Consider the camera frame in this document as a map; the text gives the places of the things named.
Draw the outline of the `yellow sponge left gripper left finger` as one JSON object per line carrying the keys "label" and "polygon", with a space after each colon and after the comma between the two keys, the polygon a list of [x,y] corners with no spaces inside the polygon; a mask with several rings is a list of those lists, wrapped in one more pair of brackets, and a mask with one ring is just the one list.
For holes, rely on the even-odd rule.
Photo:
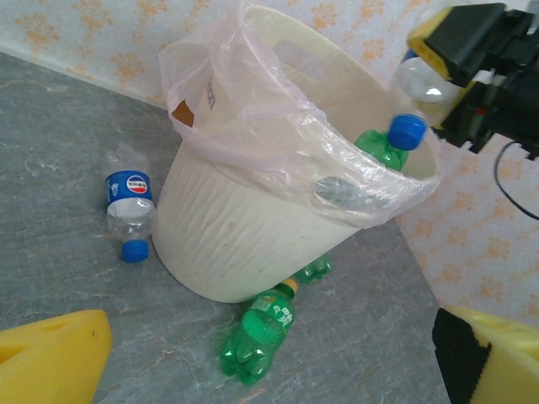
{"label": "yellow sponge left gripper left finger", "polygon": [[0,331],[0,404],[91,404],[111,348],[102,310]]}

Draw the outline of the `yellow sponge left gripper right finger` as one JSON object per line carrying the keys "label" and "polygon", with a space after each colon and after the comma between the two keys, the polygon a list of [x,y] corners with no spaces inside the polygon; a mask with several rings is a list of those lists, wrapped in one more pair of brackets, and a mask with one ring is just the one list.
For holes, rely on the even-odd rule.
{"label": "yellow sponge left gripper right finger", "polygon": [[433,343],[451,404],[539,404],[539,328],[447,307]]}

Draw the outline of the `Pepsi bottle blue cap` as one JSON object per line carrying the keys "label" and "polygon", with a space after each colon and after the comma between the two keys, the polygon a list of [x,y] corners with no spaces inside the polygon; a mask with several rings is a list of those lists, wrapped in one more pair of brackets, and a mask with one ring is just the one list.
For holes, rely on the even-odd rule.
{"label": "Pepsi bottle blue cap", "polygon": [[418,148],[426,131],[449,114],[460,90],[418,57],[401,62],[388,89],[389,143],[406,152]]}
{"label": "Pepsi bottle blue cap", "polygon": [[155,204],[149,168],[147,156],[125,143],[109,151],[104,160],[107,226],[127,263],[142,262],[150,253]]}

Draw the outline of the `green bottle orange cap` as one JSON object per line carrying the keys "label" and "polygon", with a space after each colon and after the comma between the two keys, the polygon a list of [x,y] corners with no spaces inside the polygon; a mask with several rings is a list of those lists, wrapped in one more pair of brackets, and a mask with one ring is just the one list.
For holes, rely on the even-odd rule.
{"label": "green bottle orange cap", "polygon": [[408,160],[408,151],[393,146],[385,131],[369,129],[359,135],[354,145],[370,154],[380,164],[394,171],[401,172]]}

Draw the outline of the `cream plastic waste bin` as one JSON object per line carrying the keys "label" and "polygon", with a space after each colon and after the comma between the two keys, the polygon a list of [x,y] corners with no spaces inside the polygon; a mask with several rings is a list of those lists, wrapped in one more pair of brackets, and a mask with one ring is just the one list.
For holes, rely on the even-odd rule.
{"label": "cream plastic waste bin", "polygon": [[241,184],[182,140],[158,199],[152,240],[181,284],[207,299],[236,303],[363,229]]}

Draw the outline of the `green bottle yellow cap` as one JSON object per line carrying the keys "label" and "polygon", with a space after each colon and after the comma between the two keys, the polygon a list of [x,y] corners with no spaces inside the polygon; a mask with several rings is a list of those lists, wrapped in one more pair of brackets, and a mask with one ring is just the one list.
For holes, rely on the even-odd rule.
{"label": "green bottle yellow cap", "polygon": [[331,271],[331,258],[324,254],[296,272],[294,278],[300,283],[308,284],[312,281],[323,279]]}
{"label": "green bottle yellow cap", "polygon": [[297,290],[297,282],[288,278],[254,298],[221,346],[225,375],[238,377],[244,385],[254,385],[266,376],[295,320]]}

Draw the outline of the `translucent plastic bag liner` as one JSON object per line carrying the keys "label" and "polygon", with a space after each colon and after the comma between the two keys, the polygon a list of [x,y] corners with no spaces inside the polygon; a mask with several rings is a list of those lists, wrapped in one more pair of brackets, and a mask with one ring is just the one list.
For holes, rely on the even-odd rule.
{"label": "translucent plastic bag liner", "polygon": [[413,104],[305,24],[251,2],[168,45],[159,56],[184,145],[252,189],[340,225],[369,228],[430,197],[440,144],[426,131],[402,171],[355,147]]}

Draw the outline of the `brown paper sticker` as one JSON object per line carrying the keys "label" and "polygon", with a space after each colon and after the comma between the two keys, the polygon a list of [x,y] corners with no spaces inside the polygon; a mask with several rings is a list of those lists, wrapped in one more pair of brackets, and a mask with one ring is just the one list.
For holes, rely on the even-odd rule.
{"label": "brown paper sticker", "polygon": [[186,101],[183,100],[177,105],[175,110],[172,112],[172,116],[182,124],[192,127],[195,121],[195,114],[189,108]]}

